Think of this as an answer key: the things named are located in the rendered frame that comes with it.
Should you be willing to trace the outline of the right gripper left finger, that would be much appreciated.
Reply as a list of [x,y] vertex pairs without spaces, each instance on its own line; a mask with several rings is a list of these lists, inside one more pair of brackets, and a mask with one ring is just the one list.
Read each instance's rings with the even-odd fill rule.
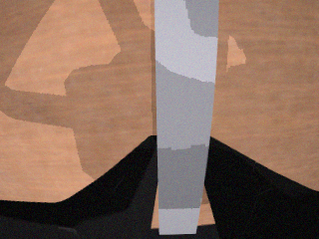
[[158,138],[150,135],[63,201],[0,200],[0,239],[150,239],[157,189]]

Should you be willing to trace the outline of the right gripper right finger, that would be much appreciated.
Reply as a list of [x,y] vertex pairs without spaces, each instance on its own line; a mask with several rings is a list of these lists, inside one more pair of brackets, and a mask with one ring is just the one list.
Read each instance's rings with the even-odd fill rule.
[[212,136],[204,187],[219,239],[319,239],[319,191]]

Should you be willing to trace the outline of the grey square stick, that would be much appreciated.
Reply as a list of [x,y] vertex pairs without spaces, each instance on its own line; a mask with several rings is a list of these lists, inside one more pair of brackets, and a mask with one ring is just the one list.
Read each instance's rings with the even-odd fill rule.
[[159,235],[196,234],[215,87],[219,0],[155,0]]

